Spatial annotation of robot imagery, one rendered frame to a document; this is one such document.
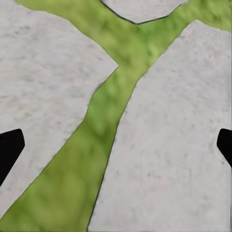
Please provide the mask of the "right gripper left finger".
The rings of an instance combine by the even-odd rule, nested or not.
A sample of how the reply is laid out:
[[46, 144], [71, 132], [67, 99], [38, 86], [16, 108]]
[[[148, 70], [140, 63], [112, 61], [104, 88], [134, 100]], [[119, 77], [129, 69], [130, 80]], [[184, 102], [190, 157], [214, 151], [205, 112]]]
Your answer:
[[0, 187], [25, 147], [21, 129], [0, 134]]

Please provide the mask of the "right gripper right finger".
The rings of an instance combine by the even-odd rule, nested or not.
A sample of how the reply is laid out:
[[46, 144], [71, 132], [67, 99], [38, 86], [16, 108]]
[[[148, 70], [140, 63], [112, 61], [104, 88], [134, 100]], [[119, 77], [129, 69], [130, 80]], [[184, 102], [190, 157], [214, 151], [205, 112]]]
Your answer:
[[218, 134], [217, 147], [232, 167], [232, 130], [222, 128]]

